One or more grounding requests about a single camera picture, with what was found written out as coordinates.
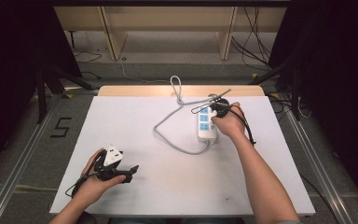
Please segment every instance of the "gray floor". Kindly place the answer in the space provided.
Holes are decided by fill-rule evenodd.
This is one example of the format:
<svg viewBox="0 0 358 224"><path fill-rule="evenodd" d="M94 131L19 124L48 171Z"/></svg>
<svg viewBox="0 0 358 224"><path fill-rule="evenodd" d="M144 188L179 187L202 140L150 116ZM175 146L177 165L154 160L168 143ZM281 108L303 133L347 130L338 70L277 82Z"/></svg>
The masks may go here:
<svg viewBox="0 0 358 224"><path fill-rule="evenodd" d="M84 79L88 83L95 86L146 84L123 76L121 64L110 60L102 34L76 32L75 38L74 52L87 50L102 54L101 58L92 63L79 64L81 71L89 71L102 77L98 79L91 74L84 74ZM236 38L244 39L244 35L238 34ZM274 34L266 34L263 40L270 47L273 39ZM250 48L257 52L255 42ZM76 59L85 62L94 57L84 53ZM128 36L121 62L128 77L155 80L169 79L170 76L177 75L182 79L183 84L245 85L252 80L252 74L264 73L244 65L241 55L235 49L231 49L227 61L221 61L217 43L213 34L209 33L133 33ZM246 62L257 66L255 61ZM265 92L274 91L274 81L272 79L262 84ZM68 88L76 88L76 85L67 80L63 80L62 83ZM0 217L0 223L48 223L52 219L52 215L48 213L49 207L72 155L92 97L95 95L95 92L84 91L69 91L69 93L71 94L59 100L51 114L32 158L27 163L19 184ZM272 105L276 110L280 109L279 105ZM0 155L0 188L5 184L37 127L37 109L37 100L34 98L24 111L17 130L8 142L7 149ZM53 134L62 133L54 129L59 118L72 118L62 122L62 125L70 127L70 130L64 138L51 138ZM288 116L280 113L277 114L277 119L280 119L282 132L298 171L316 188L322 190L310 165L310 159L304 152ZM358 223L358 189L339 159L334 157L333 149L325 139L317 120L313 117L302 118L300 122L345 203L352 223ZM302 217L303 223L334 223L332 214L320 196L308 183L305 183L305 186L317 212L312 217ZM255 223L252 217L245 217L244 220L246 223ZM107 217L98 217L98 221L98 223L105 223Z"/></svg>

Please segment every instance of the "white plug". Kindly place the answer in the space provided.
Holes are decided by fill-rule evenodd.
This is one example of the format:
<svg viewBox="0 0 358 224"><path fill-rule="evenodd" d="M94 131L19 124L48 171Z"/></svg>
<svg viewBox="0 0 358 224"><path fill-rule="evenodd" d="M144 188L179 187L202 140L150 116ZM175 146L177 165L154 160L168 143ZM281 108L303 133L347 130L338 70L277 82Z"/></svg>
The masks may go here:
<svg viewBox="0 0 358 224"><path fill-rule="evenodd" d="M120 151L118 151L112 144L109 145L103 166L108 166L121 160L123 160L123 154L121 154Z"/></svg>

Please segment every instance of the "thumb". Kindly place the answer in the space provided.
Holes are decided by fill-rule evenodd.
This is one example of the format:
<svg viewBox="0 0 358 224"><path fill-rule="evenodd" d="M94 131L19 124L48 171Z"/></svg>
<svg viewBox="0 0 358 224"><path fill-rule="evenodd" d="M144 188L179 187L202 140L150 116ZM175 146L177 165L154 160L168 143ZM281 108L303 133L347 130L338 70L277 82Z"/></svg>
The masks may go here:
<svg viewBox="0 0 358 224"><path fill-rule="evenodd" d="M219 122L220 118L218 117L211 117L211 122L216 124L216 122Z"/></svg>
<svg viewBox="0 0 358 224"><path fill-rule="evenodd" d="M111 187L113 187L114 185L117 185L117 184L123 182L125 179L126 179L126 176L124 176L124 175L115 176L115 178L112 178L109 180L109 185Z"/></svg>

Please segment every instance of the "hand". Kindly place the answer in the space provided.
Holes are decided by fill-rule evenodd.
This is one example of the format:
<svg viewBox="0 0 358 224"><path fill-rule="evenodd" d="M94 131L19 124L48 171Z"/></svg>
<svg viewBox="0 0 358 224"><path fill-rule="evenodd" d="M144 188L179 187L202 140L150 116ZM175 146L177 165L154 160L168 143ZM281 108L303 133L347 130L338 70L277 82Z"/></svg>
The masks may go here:
<svg viewBox="0 0 358 224"><path fill-rule="evenodd" d="M232 104L230 108L238 115L243 117L240 103L236 102ZM244 134L245 132L245 126L241 120L231 112L228 112L222 118L213 117L211 120L219 128L220 132L227 135L229 138L232 138L234 135L239 133Z"/></svg>
<svg viewBox="0 0 358 224"><path fill-rule="evenodd" d="M89 158L89 162L86 167L82 171L82 175L85 174L92 164L94 158L100 153L103 149L99 149L94 155ZM102 181L98 179L97 176L90 176L86 182L84 182L77 193L75 194L73 201L77 201L79 204L82 204L85 208L87 208L90 204L97 202L104 192L107 189L112 188L114 185L121 183L126 176L119 175L110 180Z"/></svg>

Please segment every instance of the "power strip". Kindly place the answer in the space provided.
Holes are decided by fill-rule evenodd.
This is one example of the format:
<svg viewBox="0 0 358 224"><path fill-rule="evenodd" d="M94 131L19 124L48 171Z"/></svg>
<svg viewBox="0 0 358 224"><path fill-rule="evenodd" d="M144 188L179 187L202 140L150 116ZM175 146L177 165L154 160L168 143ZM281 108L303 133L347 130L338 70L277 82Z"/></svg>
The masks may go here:
<svg viewBox="0 0 358 224"><path fill-rule="evenodd" d="M211 118L216 116L216 111L205 105L200 107L198 115L199 141L203 143L209 141L214 144L217 139L217 130Z"/></svg>

